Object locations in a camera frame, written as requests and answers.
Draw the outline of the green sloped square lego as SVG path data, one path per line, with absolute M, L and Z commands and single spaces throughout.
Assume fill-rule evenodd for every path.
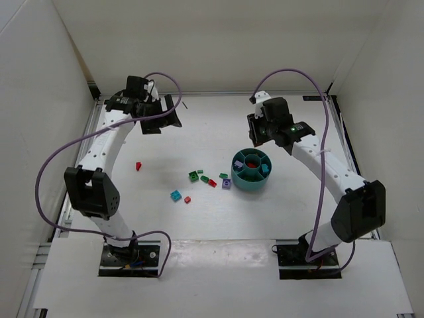
M 199 180 L 199 175 L 196 171 L 192 171 L 189 173 L 189 180 L 190 182 L 196 182 Z

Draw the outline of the red lego tile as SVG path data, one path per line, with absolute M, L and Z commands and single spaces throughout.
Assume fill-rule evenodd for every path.
M 217 186 L 217 183 L 214 180 L 212 180 L 212 179 L 209 179 L 208 184 L 210 186 L 212 186 L 212 187 L 216 187 Z

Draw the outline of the small teal lego brick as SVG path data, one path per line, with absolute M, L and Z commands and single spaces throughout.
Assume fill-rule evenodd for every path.
M 178 190 L 175 190 L 170 194 L 170 197 L 173 202 L 177 202 L 182 198 L 182 195 Z

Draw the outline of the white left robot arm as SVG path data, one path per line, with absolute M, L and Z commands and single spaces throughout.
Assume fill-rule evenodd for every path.
M 148 77 L 128 76 L 126 87 L 104 102 L 102 132 L 64 181 L 72 208 L 97 225 L 112 248 L 128 249 L 135 233 L 119 212 L 121 196 L 112 170 L 128 134 L 140 125 L 142 134 L 159 134 L 168 126 L 182 127 L 170 94 L 159 96 Z

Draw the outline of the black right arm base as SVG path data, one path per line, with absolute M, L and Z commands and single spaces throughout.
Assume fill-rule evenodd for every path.
M 271 251 L 277 256 L 280 280 L 341 279 L 335 249 L 312 262 L 306 261 L 307 247 L 298 240 L 276 240 Z

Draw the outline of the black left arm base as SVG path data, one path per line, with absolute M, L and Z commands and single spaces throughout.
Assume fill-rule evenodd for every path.
M 159 272 L 159 240 L 142 240 L 134 246 L 132 256 L 127 258 L 111 252 L 110 246 L 103 244 L 97 275 L 113 278 L 155 278 Z

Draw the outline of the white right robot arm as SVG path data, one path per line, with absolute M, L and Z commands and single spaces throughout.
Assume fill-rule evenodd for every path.
M 254 113 L 247 117 L 253 145 L 274 141 L 304 164 L 320 180 L 321 190 L 328 190 L 337 203 L 330 221 L 315 223 L 311 231 L 300 236 L 299 245 L 306 250 L 307 262 L 385 224 L 386 189 L 380 181 L 365 180 L 325 150 L 323 138 L 307 123 L 294 122 L 283 97 L 270 97 L 260 91 L 250 100 L 255 106 Z

